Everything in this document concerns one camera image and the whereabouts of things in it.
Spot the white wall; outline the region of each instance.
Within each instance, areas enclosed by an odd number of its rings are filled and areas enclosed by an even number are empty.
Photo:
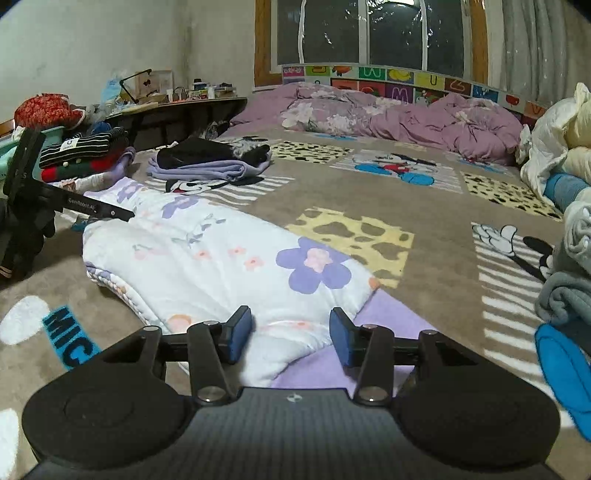
[[[254,85],[255,0],[189,0],[189,76],[232,83],[247,96]]]
[[[0,122],[41,92],[98,103],[113,72],[171,69],[185,85],[186,2],[21,0],[0,19]]]

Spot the striped sweater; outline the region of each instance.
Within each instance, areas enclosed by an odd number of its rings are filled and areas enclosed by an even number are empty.
[[[52,145],[41,150],[39,167],[47,168],[61,165],[64,162],[75,162],[78,158],[104,157],[111,149],[112,144],[126,135],[127,132],[122,127],[115,127],[104,134],[85,138],[70,138],[60,145]]]

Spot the pink comforter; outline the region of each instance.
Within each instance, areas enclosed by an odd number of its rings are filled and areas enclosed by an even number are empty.
[[[427,106],[311,83],[281,85],[255,95],[232,125],[228,135],[282,125],[416,143],[504,165],[515,162],[522,130],[513,114],[487,99],[449,93]]]

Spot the purple flower print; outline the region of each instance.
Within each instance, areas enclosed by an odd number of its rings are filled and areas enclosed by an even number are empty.
[[[162,207],[162,218],[171,218],[177,209],[185,209],[195,205],[199,201],[195,196],[178,195],[172,202]]]
[[[132,196],[134,196],[135,192],[137,192],[142,187],[143,185],[141,183],[137,183],[136,181],[128,183],[125,187],[120,189],[119,193],[117,194],[117,203],[121,203],[123,200],[129,200]]]
[[[320,283],[335,290],[351,281],[351,271],[341,264],[349,259],[347,255],[305,236],[298,244],[299,248],[280,251],[275,259],[280,267],[293,269],[289,279],[292,290],[310,295]]]

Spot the blue gripper pad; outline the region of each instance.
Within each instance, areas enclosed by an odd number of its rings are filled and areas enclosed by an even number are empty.
[[[334,308],[330,311],[329,329],[340,364],[343,367],[354,367],[353,354],[358,328],[342,309]]]
[[[252,312],[246,306],[240,307],[225,324],[229,332],[229,338],[225,339],[227,345],[228,363],[235,364],[242,355],[242,349],[252,331]]]

